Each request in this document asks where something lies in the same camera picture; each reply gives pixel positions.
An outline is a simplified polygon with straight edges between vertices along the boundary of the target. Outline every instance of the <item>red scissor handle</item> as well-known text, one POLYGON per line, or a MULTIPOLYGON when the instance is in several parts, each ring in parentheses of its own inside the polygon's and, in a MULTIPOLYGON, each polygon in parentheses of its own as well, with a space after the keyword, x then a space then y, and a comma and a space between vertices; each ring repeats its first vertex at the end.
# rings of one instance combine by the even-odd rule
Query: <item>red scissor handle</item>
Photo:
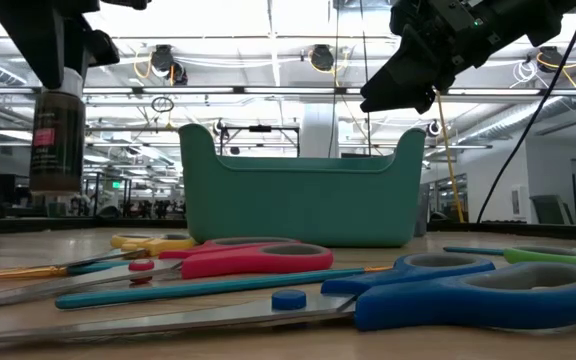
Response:
POLYGON ((294 244, 298 240, 275 237, 238 237, 208 240, 203 245, 186 250, 169 250, 159 255, 160 259, 186 259, 193 255, 207 254, 219 251, 232 251, 234 249, 259 247, 267 244, 294 244))
POLYGON ((247 273, 288 274, 326 270, 332 262, 332 252, 321 246, 273 244, 191 256, 181 265, 181 277, 193 279, 247 273))

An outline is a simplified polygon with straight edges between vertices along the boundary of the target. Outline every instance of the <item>metal blade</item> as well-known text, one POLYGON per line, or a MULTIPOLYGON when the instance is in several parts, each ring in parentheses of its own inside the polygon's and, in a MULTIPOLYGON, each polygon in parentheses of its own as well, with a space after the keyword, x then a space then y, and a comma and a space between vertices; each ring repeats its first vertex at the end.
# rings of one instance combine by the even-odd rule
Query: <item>metal blade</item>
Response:
POLYGON ((0 332, 0 342, 44 341, 90 336, 128 335, 281 320, 306 322, 351 316, 353 296, 308 295, 307 305, 294 311, 273 310, 270 300, 185 313, 0 332))
POLYGON ((155 263, 155 267, 147 271, 130 271, 128 270, 128 266, 118 266, 95 273, 0 291, 0 305, 15 304, 41 297, 48 297, 84 286, 166 274, 177 270, 182 264, 181 260, 153 260, 153 262, 155 263))
POLYGON ((102 261, 102 260, 116 259, 116 258, 128 257, 128 256, 129 257, 137 257, 137 256, 141 256, 141 255, 146 255, 146 252, 147 252, 146 249, 138 249, 138 250, 134 250, 134 251, 125 251, 125 252, 121 251, 121 249, 112 249, 112 250, 107 251, 105 253, 93 255, 93 256, 83 258, 80 260, 70 261, 67 263, 57 264, 55 266, 68 267, 68 266, 87 265, 87 264, 92 264, 94 262, 102 261))

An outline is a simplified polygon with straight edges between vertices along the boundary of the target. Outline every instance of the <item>table surface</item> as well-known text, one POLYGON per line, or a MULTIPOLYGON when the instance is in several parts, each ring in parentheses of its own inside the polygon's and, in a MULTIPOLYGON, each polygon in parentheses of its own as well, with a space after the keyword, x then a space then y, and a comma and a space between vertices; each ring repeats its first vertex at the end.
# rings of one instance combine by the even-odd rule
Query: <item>table surface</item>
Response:
MULTIPOLYGON (((88 229, 0 235, 0 268, 63 262, 109 249, 117 233, 162 234, 170 229, 88 229)), ((505 248, 514 245, 576 247, 576 241, 483 233, 429 233, 399 249, 334 249, 334 268, 391 265, 400 255, 441 252, 444 246, 505 248)), ((496 266, 502 257, 489 256, 496 266)), ((45 280, 0 280, 0 290, 45 280)), ((155 281, 172 285, 180 280, 155 281)), ((95 286, 121 289, 128 282, 95 286)), ((295 286, 317 292, 319 285, 295 286)), ((207 309, 266 299, 276 289, 60 311, 53 299, 0 307, 0 331, 68 325, 207 309)), ((506 332, 427 326, 359 333, 349 323, 300 329, 253 328, 176 332, 40 344, 0 344, 0 359, 576 359, 576 327, 548 332, 506 332)))

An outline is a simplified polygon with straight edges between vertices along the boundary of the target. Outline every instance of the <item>green scissor handle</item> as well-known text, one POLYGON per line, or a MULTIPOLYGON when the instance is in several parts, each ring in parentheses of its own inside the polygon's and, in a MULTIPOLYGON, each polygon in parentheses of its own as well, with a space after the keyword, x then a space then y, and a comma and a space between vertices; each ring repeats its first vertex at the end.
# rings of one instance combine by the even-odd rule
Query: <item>green scissor handle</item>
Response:
POLYGON ((576 265, 576 249, 562 249, 547 246, 516 246, 504 249, 504 257, 511 263, 522 261, 547 261, 576 265))

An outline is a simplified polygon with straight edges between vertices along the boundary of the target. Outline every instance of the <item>blue screw cap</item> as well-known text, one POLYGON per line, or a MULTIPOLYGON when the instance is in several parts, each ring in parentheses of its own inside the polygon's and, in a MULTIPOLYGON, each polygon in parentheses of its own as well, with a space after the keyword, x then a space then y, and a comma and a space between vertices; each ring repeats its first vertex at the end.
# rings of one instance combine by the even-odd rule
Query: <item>blue screw cap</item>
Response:
POLYGON ((280 290, 272 294, 273 310, 298 310, 306 307, 306 293, 300 290, 280 290))

